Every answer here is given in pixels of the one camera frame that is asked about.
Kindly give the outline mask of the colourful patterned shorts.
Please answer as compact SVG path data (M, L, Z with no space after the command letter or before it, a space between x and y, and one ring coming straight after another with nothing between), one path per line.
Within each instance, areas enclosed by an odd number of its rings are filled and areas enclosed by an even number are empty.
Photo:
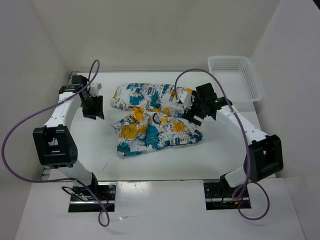
M133 157L167 147L198 144L203 134L196 124L184 119L182 97L192 89L172 84L125 83L117 87L110 100L113 108L129 115L112 124L117 136L119 157Z

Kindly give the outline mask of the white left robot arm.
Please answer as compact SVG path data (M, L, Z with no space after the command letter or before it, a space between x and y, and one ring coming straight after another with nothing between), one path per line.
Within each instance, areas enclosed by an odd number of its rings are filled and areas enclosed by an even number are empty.
M59 170L73 182L73 196L81 201L92 201L100 194L96 176L80 162L78 148L71 135L70 127L78 108L85 118L104 119L103 96L100 83L90 87L77 96L89 80L82 75L74 75L69 85L59 90L59 105L42 127L33 130L33 139L41 165Z

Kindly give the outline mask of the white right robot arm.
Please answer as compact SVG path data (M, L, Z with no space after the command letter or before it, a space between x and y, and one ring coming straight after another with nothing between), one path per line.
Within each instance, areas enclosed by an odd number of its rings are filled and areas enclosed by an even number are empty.
M230 100L218 97L211 83L198 86L192 92L179 93L177 98L186 108L184 119L200 126L203 119L211 117L244 140L243 165L220 177L219 191L223 196L230 197L245 182L256 183L284 168L281 139L256 128Z

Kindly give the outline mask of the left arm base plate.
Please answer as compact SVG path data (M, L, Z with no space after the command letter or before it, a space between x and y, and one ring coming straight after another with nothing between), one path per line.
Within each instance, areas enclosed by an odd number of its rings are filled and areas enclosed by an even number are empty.
M96 188L92 189L108 212L115 211L116 187L116 182L100 181ZM84 187L63 186L62 189L70 195L69 213L91 213L99 212L102 209L96 199Z

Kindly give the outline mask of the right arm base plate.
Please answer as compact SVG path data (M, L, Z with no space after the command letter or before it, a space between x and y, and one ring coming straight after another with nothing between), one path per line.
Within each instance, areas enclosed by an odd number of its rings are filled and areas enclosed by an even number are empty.
M214 210L234 210L238 208L239 203L242 203L241 209L251 209L249 193L246 190L240 201L232 199L231 192L225 192L220 186L217 179L203 181L205 206L207 211Z

